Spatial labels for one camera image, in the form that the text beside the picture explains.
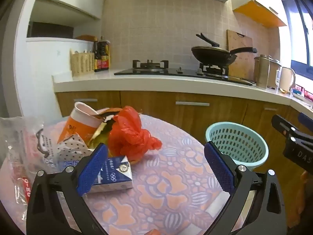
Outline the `person's right hand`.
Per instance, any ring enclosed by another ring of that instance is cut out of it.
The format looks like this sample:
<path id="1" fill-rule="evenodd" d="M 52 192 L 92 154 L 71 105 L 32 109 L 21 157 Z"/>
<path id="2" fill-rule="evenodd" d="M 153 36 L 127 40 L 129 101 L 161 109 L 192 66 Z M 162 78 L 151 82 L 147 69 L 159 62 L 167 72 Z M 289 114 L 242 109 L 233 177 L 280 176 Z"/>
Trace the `person's right hand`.
<path id="1" fill-rule="evenodd" d="M 300 216 L 305 209 L 306 199 L 312 195 L 312 174 L 304 171 L 300 176 L 300 187 L 296 197 L 296 224 L 300 223 Z"/>

